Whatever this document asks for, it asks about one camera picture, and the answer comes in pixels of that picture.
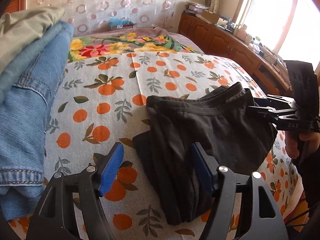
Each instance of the folded clothes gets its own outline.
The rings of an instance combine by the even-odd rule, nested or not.
[[[246,115],[253,105],[250,90],[239,82],[199,100],[147,98],[150,131],[133,142],[168,224],[191,222],[212,207],[189,152],[194,142],[233,172],[249,175],[259,168],[277,132],[267,121]]]
[[[0,105],[0,205],[7,220],[30,213],[43,191],[44,132],[74,31],[58,24],[61,30],[26,65]]]
[[[34,61],[39,52],[51,41],[59,31],[62,25],[60,22],[49,28],[42,38],[35,40],[21,51],[0,74],[0,104],[3,102],[6,94],[16,83],[26,67]]]
[[[42,37],[64,14],[63,8],[37,7],[0,18],[0,74],[27,45]]]

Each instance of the red flower print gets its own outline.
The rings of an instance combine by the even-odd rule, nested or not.
[[[110,52],[110,50],[105,49],[104,45],[85,46],[83,49],[79,51],[81,52],[81,56],[83,57],[97,57],[103,55],[101,53]]]

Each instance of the cabinet door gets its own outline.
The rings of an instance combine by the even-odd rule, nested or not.
[[[207,54],[228,57],[234,40],[227,33],[213,26],[211,34],[208,36],[208,40]]]
[[[245,45],[235,41],[228,58],[237,62],[249,75],[259,66],[259,57]]]
[[[183,13],[179,23],[179,34],[189,38],[189,33],[191,28],[193,28],[194,21],[195,17]]]
[[[208,51],[208,35],[212,30],[212,26],[202,20],[196,19],[193,25],[193,31],[190,32],[190,39],[201,49],[204,53]]]

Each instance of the metal screw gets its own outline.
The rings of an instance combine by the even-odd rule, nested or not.
[[[221,172],[227,172],[228,171],[228,168],[226,166],[220,166],[219,167],[219,171]]]
[[[53,175],[56,179],[60,178],[62,176],[62,173],[61,172],[56,172],[54,175]]]
[[[94,172],[96,170],[95,166],[89,166],[87,172]]]
[[[256,179],[260,179],[261,178],[261,174],[257,171],[252,173],[252,176],[254,176]]]

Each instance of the orange print bedspread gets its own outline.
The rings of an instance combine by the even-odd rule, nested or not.
[[[66,65],[46,128],[45,177],[57,171],[79,173],[106,155],[115,142],[124,144],[124,160],[111,191],[101,203],[116,239],[199,239],[209,212],[170,226],[157,194],[143,171],[132,138],[149,130],[146,99],[151,95],[197,99],[220,85],[241,82],[254,97],[265,96],[253,79],[229,59],[195,53],[132,52],[91,57]],[[298,180],[279,132],[260,166],[279,209],[284,213]],[[88,239],[79,198],[74,196],[80,236]],[[236,196],[228,239],[238,223],[241,197]],[[28,217],[11,222],[21,238]]]

